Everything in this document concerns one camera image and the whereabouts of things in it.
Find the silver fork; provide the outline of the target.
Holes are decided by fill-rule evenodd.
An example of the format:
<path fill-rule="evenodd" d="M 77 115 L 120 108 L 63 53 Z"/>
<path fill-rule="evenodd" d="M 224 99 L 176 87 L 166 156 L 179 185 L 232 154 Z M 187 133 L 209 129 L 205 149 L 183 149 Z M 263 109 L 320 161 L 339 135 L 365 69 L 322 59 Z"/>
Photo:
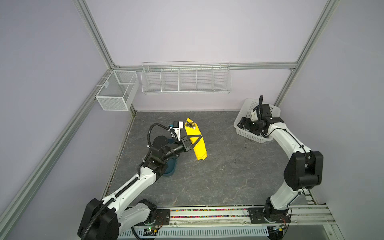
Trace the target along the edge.
<path fill-rule="evenodd" d="M 193 121 L 186 122 L 185 126 L 191 129 L 195 129 L 197 127 L 197 125 Z"/>

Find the teal plastic tray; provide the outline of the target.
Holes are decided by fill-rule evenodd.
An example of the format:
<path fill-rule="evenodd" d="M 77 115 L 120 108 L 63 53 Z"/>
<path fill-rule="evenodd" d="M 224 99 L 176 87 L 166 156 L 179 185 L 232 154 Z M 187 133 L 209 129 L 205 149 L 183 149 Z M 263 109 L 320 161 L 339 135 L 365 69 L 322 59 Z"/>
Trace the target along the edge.
<path fill-rule="evenodd" d="M 162 139 L 162 160 L 166 163 L 166 169 L 164 170 L 164 177 L 170 177 L 174 174 L 176 165 L 177 165 L 177 159 L 179 155 L 172 153 L 172 151 L 175 152 L 175 148 L 178 146 L 178 142 L 176 142 L 173 139 L 168 139 L 165 136 L 161 136 Z"/>

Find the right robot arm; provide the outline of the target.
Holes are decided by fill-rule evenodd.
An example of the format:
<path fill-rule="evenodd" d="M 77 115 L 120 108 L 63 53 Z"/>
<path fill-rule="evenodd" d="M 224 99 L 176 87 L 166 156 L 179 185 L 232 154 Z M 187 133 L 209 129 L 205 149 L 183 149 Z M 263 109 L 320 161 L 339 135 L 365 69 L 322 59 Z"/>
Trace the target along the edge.
<path fill-rule="evenodd" d="M 246 99 L 236 117 L 234 127 L 238 135 L 263 144 L 276 141 L 287 155 L 284 182 L 267 198 L 263 215 L 273 221 L 285 215 L 289 206 L 305 190 L 310 190 L 322 182 L 324 156 L 313 151 L 300 141 L 280 117 L 281 110 L 265 104 L 264 97 Z"/>

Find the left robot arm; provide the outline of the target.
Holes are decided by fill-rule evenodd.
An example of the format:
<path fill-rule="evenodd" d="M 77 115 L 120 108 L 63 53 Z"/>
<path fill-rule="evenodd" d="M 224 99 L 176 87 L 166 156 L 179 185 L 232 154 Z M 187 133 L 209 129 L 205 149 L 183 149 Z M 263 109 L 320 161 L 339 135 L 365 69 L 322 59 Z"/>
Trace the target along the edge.
<path fill-rule="evenodd" d="M 189 151 L 195 152 L 197 160 L 208 156 L 202 133 L 191 119 L 168 126 L 152 124 L 147 143 L 149 151 L 135 175 L 110 195 L 87 204 L 78 229 L 80 239 L 116 240 L 137 224 L 152 224 L 156 220 L 155 204 L 148 200 L 133 207 L 130 204 L 164 175 L 169 160 Z"/>

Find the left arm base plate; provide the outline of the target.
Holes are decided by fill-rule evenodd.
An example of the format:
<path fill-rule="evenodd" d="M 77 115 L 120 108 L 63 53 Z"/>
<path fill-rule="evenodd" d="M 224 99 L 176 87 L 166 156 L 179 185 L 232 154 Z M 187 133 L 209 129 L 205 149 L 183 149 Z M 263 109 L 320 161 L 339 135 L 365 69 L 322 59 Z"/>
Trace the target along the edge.
<path fill-rule="evenodd" d="M 149 219 L 137 226 L 168 226 L 171 220 L 170 209 L 157 209 L 154 214 L 150 214 Z"/>

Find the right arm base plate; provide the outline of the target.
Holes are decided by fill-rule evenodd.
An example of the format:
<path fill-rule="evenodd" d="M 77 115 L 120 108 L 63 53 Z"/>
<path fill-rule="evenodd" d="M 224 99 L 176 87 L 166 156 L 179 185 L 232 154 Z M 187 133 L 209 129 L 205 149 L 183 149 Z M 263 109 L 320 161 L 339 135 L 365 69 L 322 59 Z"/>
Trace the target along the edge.
<path fill-rule="evenodd" d="M 288 210 L 275 211 L 262 207 L 248 208 L 247 216 L 252 224 L 288 224 L 291 222 Z"/>

